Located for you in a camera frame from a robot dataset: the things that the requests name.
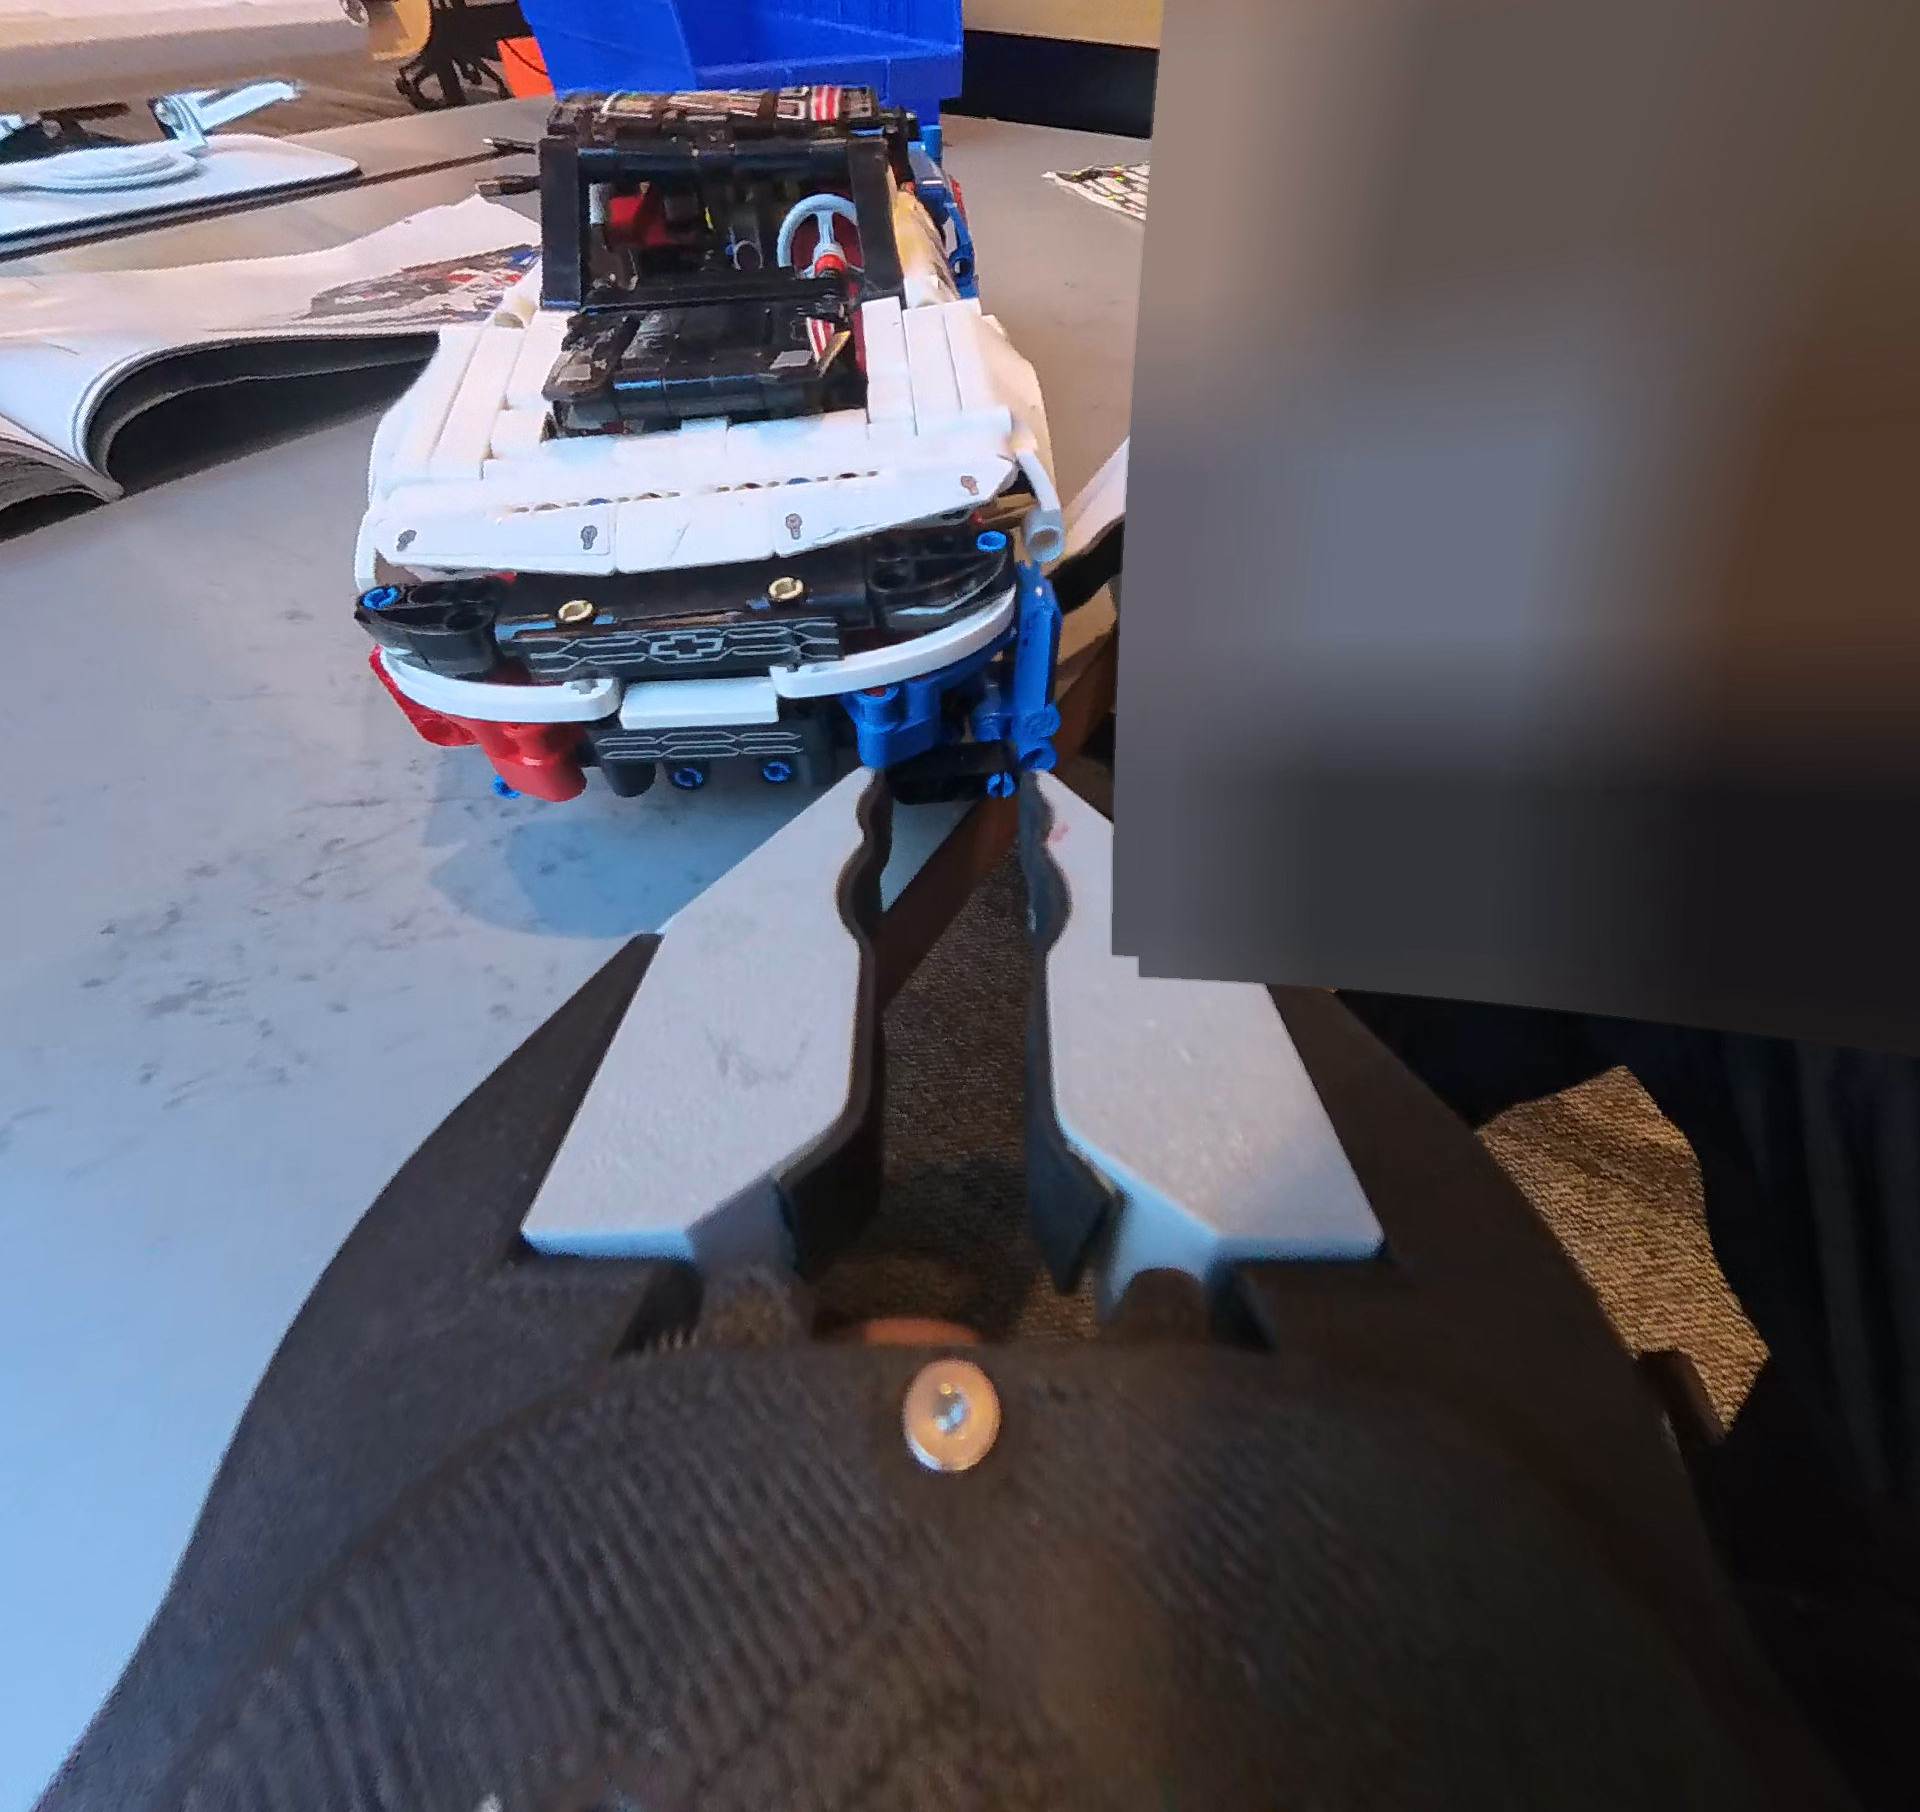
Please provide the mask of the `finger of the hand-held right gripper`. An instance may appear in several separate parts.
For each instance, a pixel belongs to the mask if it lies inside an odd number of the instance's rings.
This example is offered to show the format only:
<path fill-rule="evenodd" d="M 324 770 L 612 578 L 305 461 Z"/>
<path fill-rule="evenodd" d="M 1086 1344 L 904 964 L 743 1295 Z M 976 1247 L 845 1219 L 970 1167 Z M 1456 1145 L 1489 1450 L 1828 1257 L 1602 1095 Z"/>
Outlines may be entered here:
<path fill-rule="evenodd" d="M 1054 561 L 1054 599 L 1066 619 L 1117 584 L 1123 568 L 1123 529 L 1132 441 L 1098 468 L 1065 513 L 1065 549 Z"/>

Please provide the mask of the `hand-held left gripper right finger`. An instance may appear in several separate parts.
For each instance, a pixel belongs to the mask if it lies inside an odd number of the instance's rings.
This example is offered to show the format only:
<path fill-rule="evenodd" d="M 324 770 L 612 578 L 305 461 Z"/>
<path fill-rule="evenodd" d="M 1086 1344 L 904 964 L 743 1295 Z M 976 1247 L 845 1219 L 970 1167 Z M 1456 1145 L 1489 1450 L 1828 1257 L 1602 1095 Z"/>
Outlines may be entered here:
<path fill-rule="evenodd" d="M 1114 950 L 1114 829 L 1020 786 L 1031 979 L 1028 1226 L 1054 1288 L 1117 1304 L 1146 1271 L 1215 1293 L 1245 1264 L 1362 1264 L 1380 1219 L 1269 991 L 1148 977 Z"/>

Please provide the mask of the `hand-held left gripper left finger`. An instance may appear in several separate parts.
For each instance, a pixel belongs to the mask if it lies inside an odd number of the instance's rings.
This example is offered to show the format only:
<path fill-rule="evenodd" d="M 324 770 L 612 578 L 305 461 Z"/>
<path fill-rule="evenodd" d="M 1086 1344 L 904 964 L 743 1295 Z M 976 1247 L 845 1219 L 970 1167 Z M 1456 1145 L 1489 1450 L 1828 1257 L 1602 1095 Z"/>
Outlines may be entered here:
<path fill-rule="evenodd" d="M 815 1277 L 882 1192 L 880 876 L 856 768 L 677 913 L 531 1202 L 549 1254 Z"/>

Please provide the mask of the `toy brick race car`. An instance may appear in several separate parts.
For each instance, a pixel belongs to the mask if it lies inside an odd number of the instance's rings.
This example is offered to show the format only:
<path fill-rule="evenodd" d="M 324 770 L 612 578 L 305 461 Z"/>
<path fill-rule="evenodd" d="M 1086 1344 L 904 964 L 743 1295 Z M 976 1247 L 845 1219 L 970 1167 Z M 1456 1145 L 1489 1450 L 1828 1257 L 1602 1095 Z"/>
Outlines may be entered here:
<path fill-rule="evenodd" d="M 1056 765 L 1043 389 L 872 88 L 558 97 L 541 261 L 377 434 L 373 676 L 509 792 L 723 765 L 914 801 Z"/>

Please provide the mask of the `grey desk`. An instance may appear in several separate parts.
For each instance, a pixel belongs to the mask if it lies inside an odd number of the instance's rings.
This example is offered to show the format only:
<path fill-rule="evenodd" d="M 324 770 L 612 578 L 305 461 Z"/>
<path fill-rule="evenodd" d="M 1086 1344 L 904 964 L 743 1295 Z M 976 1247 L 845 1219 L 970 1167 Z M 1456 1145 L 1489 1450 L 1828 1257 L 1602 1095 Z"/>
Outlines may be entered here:
<path fill-rule="evenodd" d="M 352 621 L 387 402 L 5 544 L 5 1808 L 397 1167 L 811 800 L 545 805 L 420 744 Z"/>

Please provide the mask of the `background table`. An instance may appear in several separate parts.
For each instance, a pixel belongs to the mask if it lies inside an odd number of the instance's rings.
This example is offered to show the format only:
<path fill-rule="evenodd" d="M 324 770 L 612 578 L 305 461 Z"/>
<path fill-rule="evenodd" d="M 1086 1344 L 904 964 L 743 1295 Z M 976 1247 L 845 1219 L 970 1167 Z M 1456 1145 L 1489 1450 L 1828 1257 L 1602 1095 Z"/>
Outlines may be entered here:
<path fill-rule="evenodd" d="M 959 115 L 1146 140 L 1164 0 L 962 0 Z"/>

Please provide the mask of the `person's legs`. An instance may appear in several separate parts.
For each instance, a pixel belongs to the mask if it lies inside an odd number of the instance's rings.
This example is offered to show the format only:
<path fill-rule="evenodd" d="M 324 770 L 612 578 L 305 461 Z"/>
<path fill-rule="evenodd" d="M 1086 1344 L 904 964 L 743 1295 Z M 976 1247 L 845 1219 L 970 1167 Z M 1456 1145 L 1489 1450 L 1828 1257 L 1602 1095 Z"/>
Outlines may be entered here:
<path fill-rule="evenodd" d="M 1692 1146 L 1765 1346 L 1692 1468 L 1749 1626 L 1860 1808 L 1918 1787 L 1918 1065 L 1808 1039 L 1357 991 L 1468 1126 L 1631 1072 Z"/>

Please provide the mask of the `open instruction booklet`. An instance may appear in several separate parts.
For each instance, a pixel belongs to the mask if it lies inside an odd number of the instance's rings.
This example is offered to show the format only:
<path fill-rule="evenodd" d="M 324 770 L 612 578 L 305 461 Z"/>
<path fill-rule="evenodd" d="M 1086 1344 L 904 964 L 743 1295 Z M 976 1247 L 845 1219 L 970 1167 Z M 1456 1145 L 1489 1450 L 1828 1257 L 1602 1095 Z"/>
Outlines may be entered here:
<path fill-rule="evenodd" d="M 305 255 L 5 278 L 5 515 L 387 396 L 539 261 L 537 219 L 473 196 Z"/>

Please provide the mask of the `white stand base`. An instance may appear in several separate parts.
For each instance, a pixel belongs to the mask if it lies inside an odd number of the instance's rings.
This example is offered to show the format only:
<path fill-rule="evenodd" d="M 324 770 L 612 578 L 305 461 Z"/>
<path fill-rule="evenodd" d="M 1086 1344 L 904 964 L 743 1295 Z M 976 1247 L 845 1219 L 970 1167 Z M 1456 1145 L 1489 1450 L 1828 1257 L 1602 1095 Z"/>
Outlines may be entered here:
<path fill-rule="evenodd" d="M 316 145 L 247 130 L 239 120 L 294 103 L 290 79 L 152 97 L 157 135 L 136 140 L 108 120 L 124 103 L 5 112 L 5 255 L 90 240 L 305 192 L 360 175 L 360 162 Z"/>

